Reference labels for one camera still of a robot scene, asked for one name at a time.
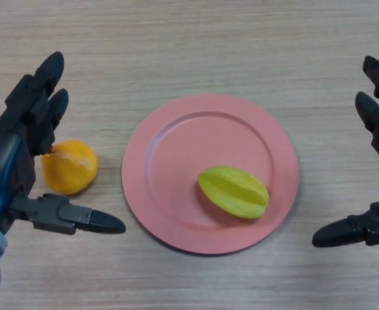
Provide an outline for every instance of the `wood grain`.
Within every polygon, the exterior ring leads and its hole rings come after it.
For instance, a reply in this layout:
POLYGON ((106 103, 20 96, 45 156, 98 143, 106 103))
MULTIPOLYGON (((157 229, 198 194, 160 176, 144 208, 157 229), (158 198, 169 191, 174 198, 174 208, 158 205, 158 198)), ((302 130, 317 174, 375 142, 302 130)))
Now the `wood grain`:
MULTIPOLYGON (((379 0, 0 0, 0 113, 55 50, 70 105, 57 140, 80 138, 101 170, 75 199, 124 219, 123 236, 61 236, 16 223, 1 309, 379 309, 379 246, 321 251, 317 228, 379 200, 379 157, 354 109, 379 59, 379 0), (291 217, 221 258, 176 253, 131 217, 119 169, 139 122, 180 96, 218 92, 270 112, 300 158, 291 217)), ((38 179, 33 196, 47 191, 38 179)))

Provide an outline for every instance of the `robotic hand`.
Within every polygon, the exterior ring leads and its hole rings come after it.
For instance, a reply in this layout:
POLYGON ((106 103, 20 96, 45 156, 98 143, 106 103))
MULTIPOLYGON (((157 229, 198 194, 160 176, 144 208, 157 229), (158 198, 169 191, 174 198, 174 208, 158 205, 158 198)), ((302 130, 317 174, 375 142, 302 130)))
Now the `robotic hand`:
MULTIPOLYGON (((379 99, 379 61, 367 56, 363 71, 374 83, 374 96, 379 99)), ((366 129, 373 134, 371 145, 379 154, 379 105, 368 95, 359 92, 356 109, 366 129)), ((379 244, 379 201, 361 215, 350 215, 319 229, 312 238, 315 247, 338 247, 357 242, 379 244)))
POLYGON ((74 234, 76 229, 95 233, 125 232, 123 222, 101 211, 72 205, 68 198, 44 194, 28 198, 36 180, 34 157, 47 153, 54 130, 68 105, 65 89, 53 94, 63 74, 64 59, 52 54, 6 98, 0 117, 0 257, 7 245, 5 234, 15 220, 33 223, 35 229, 74 234))

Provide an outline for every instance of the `plate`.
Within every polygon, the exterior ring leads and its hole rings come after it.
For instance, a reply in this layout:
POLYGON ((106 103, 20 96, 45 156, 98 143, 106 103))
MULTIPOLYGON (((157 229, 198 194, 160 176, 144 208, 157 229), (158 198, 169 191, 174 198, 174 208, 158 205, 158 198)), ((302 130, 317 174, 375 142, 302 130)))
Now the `plate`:
POLYGON ((298 160, 282 127, 240 98, 201 94, 174 100, 147 116, 133 133, 122 183, 138 222, 172 248, 227 254, 261 241, 288 215, 298 188, 298 160), (201 192, 199 173, 228 165, 267 187, 266 213, 235 218, 201 192))

